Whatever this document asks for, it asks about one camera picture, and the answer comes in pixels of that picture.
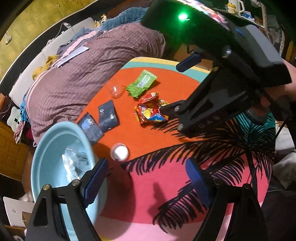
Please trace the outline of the person's hand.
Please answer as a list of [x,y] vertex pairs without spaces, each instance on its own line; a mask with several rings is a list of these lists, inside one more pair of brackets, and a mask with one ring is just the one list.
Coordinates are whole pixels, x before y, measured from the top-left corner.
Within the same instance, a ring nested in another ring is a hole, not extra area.
[[295,87],[295,78],[296,78],[296,68],[292,66],[288,61],[283,60],[284,64],[287,66],[290,73],[292,82],[286,85],[280,85],[275,87],[266,88],[266,93],[271,97],[272,100],[276,101],[281,96],[287,96],[289,100],[295,101],[296,87]]

